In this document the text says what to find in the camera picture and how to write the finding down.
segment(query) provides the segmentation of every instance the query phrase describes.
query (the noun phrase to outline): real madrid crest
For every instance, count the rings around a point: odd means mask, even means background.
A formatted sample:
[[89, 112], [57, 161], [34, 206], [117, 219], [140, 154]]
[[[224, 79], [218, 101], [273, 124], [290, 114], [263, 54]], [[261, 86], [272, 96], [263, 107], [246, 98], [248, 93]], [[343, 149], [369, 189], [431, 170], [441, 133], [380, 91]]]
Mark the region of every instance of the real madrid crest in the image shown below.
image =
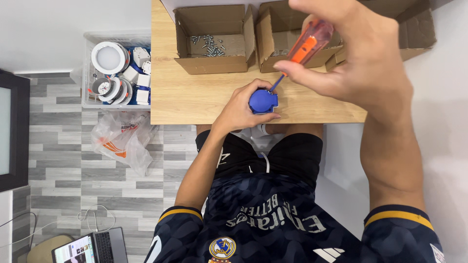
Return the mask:
[[231, 263], [230, 258], [235, 252], [235, 242], [229, 237], [221, 237], [210, 245], [210, 254], [213, 256], [208, 263]]

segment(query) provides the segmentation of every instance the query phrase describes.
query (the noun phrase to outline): pile of screws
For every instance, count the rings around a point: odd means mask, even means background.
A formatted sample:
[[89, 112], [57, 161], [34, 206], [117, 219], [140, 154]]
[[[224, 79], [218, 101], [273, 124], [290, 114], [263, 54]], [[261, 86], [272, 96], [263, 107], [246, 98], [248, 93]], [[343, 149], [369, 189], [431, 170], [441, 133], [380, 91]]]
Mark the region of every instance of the pile of screws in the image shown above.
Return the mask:
[[224, 52], [219, 49], [218, 47], [214, 47], [218, 43], [215, 43], [213, 41], [213, 36], [210, 35], [204, 35], [204, 36], [192, 36], [190, 38], [191, 41], [193, 41], [193, 44], [196, 44], [200, 39], [203, 38], [205, 40], [205, 45], [202, 46], [202, 48], [206, 47], [206, 54], [202, 54], [202, 56], [207, 56], [207, 57], [217, 57], [217, 56], [222, 56], [224, 55]]

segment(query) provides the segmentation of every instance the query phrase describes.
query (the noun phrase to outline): door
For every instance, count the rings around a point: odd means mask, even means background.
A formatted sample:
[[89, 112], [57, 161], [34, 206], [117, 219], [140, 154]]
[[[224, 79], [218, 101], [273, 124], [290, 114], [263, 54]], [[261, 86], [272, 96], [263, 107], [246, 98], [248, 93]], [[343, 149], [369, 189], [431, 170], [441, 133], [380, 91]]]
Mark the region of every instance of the door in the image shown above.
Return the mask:
[[0, 70], [0, 192], [28, 185], [29, 79]]

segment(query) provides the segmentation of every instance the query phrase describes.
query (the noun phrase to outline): open cardboard box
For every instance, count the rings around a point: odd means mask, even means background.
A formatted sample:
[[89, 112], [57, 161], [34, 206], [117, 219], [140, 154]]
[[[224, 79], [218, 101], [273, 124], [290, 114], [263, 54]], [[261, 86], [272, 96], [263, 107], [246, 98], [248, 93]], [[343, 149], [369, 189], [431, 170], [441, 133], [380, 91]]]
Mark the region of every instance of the open cardboard box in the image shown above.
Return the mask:
[[[244, 5], [184, 7], [174, 10], [179, 63], [188, 74], [246, 72], [254, 59], [255, 34], [252, 7]], [[191, 36], [212, 35], [223, 56], [205, 57], [205, 40]]]
[[[261, 73], [274, 72], [277, 70], [273, 65], [286, 59], [301, 34], [302, 22], [308, 14], [291, 9], [287, 0], [261, 4], [259, 14], [256, 24], [258, 65]], [[305, 67], [323, 66], [342, 47], [340, 35], [335, 32], [328, 45]]]
[[[398, 21], [403, 61], [431, 50], [436, 43], [429, 0], [369, 0], [361, 3], [378, 14]], [[346, 46], [327, 61], [327, 71], [345, 63], [345, 50]]]

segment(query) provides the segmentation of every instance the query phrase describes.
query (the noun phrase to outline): wooden desk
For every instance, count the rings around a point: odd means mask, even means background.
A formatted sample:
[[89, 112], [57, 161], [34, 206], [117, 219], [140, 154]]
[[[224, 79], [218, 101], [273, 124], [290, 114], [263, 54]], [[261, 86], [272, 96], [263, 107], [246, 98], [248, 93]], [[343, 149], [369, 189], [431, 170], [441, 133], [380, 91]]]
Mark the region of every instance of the wooden desk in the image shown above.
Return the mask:
[[[279, 72], [260, 73], [258, 65], [244, 73], [189, 75], [178, 58], [176, 26], [160, 0], [153, 0], [151, 36], [151, 124], [211, 124], [232, 92], [259, 78], [274, 83]], [[325, 67], [315, 68], [325, 72]], [[284, 78], [276, 89], [281, 119], [272, 123], [364, 122], [362, 108], [323, 97]]]

